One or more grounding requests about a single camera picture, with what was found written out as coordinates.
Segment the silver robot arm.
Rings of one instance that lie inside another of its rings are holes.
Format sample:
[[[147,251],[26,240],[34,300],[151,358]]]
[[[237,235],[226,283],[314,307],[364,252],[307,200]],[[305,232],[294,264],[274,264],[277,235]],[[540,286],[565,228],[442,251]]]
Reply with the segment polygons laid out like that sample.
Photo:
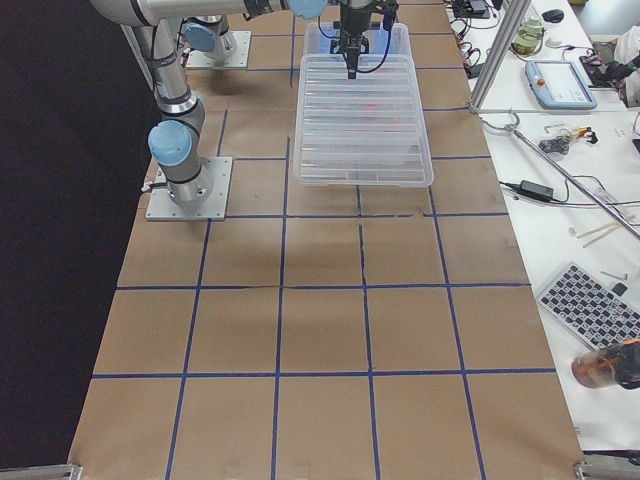
[[[192,49],[216,62],[222,62],[237,50],[226,15],[189,17],[182,33]]]
[[[203,51],[215,59],[225,58],[231,40],[229,15],[245,20],[278,11],[291,11],[303,19],[321,16],[329,1],[94,1],[93,7],[106,19],[131,30],[132,51],[147,68],[151,90],[162,121],[148,135],[148,146],[167,182],[171,203],[196,209],[212,196],[213,173],[197,154],[205,119],[204,104],[192,93],[180,66],[176,34],[171,19],[188,20],[206,33],[213,45]]]

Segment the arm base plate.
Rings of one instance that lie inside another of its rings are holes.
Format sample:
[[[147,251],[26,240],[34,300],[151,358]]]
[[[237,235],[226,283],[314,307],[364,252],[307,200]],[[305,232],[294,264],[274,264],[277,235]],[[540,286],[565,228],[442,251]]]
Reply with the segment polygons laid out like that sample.
[[[166,180],[158,168],[151,187],[146,219],[149,221],[224,221],[232,178],[232,157],[201,157],[199,176],[190,183]]]
[[[186,68],[191,70],[246,69],[251,44],[250,31],[231,31],[217,35],[210,30],[192,29],[186,33],[190,47]]]

